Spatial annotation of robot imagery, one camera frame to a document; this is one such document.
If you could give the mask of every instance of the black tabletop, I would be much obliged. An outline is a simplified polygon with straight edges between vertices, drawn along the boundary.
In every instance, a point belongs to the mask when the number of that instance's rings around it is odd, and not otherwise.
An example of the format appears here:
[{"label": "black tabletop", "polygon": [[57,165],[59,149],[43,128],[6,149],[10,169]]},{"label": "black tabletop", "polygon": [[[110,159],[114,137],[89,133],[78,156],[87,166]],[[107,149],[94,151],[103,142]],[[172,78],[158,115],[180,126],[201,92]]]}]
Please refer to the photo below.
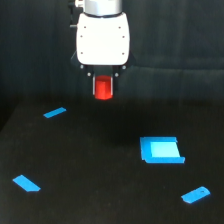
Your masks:
[{"label": "black tabletop", "polygon": [[[147,164],[146,136],[176,137],[185,163]],[[0,134],[0,222],[221,224],[223,140],[219,107],[22,103]],[[19,175],[41,190],[23,190]],[[181,199],[201,186],[211,195]]]}]

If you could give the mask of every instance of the blue paper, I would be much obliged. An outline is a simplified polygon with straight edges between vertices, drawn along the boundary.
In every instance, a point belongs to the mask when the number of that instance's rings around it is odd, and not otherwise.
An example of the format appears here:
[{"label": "blue paper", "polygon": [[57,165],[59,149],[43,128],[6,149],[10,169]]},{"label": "blue paper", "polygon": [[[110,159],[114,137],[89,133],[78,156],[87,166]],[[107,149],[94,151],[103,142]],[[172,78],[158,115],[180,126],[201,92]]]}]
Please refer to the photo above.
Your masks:
[{"label": "blue paper", "polygon": [[194,191],[191,191],[183,196],[181,196],[181,198],[191,204],[195,201],[198,201],[199,199],[201,198],[204,198],[205,196],[209,195],[210,192],[207,188],[205,187],[199,187],[198,189],[194,190]]},{"label": "blue paper", "polygon": [[144,137],[144,139],[150,142],[177,142],[176,137]]},{"label": "blue paper", "polygon": [[151,142],[152,157],[180,157],[176,142]]},{"label": "blue paper", "polygon": [[140,138],[142,160],[147,163],[184,163],[175,137]]},{"label": "blue paper", "polygon": [[23,175],[16,177],[15,179],[13,179],[13,181],[27,192],[40,190],[40,188],[37,185],[35,185],[33,182],[28,180]]},{"label": "blue paper", "polygon": [[53,111],[51,111],[51,112],[48,112],[48,113],[44,114],[44,116],[45,116],[46,118],[50,118],[50,117],[53,117],[53,116],[55,116],[55,115],[61,114],[61,113],[65,112],[65,111],[66,111],[66,109],[63,108],[63,107],[61,107],[61,108],[58,108],[58,109],[56,109],[56,110],[53,110]]}]

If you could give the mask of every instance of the dark background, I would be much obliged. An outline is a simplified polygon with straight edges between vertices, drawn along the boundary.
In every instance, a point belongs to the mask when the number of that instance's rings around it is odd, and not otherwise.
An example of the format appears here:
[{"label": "dark background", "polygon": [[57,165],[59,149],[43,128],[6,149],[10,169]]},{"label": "dark background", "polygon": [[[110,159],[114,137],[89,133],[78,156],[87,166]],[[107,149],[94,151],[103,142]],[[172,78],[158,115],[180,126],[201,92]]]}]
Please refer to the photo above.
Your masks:
[{"label": "dark background", "polygon": [[[223,103],[223,8],[218,0],[123,0],[137,63],[120,78],[117,98]],[[1,105],[91,97],[87,78],[70,64],[76,30],[69,21],[66,0],[1,0]]]}]

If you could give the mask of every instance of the blue square paper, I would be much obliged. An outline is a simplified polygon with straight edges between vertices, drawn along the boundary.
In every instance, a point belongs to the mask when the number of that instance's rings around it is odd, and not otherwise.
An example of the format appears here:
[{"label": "blue square paper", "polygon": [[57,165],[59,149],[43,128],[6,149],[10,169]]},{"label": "blue square paper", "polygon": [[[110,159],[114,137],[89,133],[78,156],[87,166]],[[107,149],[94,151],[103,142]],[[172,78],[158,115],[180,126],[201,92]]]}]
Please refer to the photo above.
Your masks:
[{"label": "blue square paper", "polygon": [[147,163],[184,163],[175,137],[140,138],[142,160]]},{"label": "blue square paper", "polygon": [[18,184],[20,187],[22,187],[27,192],[40,190],[40,188],[37,185],[35,185],[33,182],[28,180],[23,175],[20,175],[20,176],[16,177],[15,179],[13,179],[13,182]]}]

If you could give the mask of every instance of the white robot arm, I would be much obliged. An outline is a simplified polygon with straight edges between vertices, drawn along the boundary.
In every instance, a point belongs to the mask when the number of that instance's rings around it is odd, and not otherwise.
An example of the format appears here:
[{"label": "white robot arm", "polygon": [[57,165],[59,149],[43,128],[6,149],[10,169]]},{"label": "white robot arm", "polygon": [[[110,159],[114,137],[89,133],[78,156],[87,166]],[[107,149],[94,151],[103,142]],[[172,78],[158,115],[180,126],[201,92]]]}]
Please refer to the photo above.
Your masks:
[{"label": "white robot arm", "polygon": [[130,52],[130,32],[127,16],[122,12],[122,0],[76,0],[76,7],[83,8],[77,25],[76,52],[71,58],[75,66],[85,68],[93,78],[94,66],[113,67],[111,83],[119,77],[122,70],[134,64]]}]

